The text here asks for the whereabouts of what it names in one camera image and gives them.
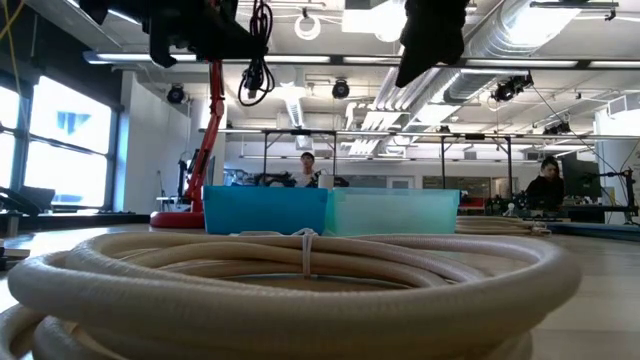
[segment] blue plastic bin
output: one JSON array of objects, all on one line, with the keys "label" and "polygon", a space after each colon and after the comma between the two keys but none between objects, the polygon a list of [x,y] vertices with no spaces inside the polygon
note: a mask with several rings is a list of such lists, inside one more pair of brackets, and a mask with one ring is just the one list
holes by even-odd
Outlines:
[{"label": "blue plastic bin", "polygon": [[459,190],[335,189],[325,234],[453,234],[459,204]]},{"label": "blue plastic bin", "polygon": [[209,234],[276,231],[290,235],[304,228],[322,234],[326,189],[205,186],[205,226]]}]

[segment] woman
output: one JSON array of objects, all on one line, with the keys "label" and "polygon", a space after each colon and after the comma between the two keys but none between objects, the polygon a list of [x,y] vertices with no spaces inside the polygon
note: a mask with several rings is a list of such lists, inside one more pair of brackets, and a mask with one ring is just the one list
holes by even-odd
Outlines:
[{"label": "woman", "polygon": [[564,180],[560,178],[560,167],[553,156],[540,166],[540,175],[527,188],[529,208],[534,210],[557,210],[564,200]]}]

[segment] doorway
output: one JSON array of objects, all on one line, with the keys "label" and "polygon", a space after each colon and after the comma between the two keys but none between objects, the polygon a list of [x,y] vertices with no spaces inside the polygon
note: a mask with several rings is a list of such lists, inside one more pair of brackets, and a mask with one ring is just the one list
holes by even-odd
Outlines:
[{"label": "doorway", "polygon": [[387,188],[389,189],[414,189],[415,179],[413,176],[394,176],[387,178]]}]

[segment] beige hose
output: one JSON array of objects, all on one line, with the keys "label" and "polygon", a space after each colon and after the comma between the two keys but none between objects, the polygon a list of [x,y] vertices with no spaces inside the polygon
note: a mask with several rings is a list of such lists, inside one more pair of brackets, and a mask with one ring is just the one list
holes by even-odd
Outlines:
[{"label": "beige hose", "polygon": [[478,235],[550,235],[544,223],[498,216],[458,216],[456,233]]},{"label": "beige hose", "polygon": [[[239,282],[299,274],[302,241],[124,233],[28,259],[9,274],[21,305],[0,316],[0,359],[15,359],[10,345],[39,323],[37,360],[524,360],[528,331],[580,281],[571,257],[546,242],[402,235],[309,243],[314,274],[393,282],[391,290]],[[424,250],[500,256],[528,267],[490,276]],[[228,277],[237,281],[219,279]]]}]

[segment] man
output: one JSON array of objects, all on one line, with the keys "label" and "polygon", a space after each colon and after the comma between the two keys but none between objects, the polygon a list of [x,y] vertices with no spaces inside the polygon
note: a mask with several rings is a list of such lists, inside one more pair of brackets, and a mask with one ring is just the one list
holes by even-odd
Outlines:
[{"label": "man", "polygon": [[296,181],[296,187],[307,187],[315,175],[313,165],[316,162],[316,157],[312,153],[306,152],[300,156],[300,162],[302,163],[302,173],[293,174],[293,179]]},{"label": "man", "polygon": [[537,210],[557,210],[564,199],[564,181],[560,178],[560,168],[553,156],[544,159],[540,173],[541,175],[527,188],[529,207]]}]

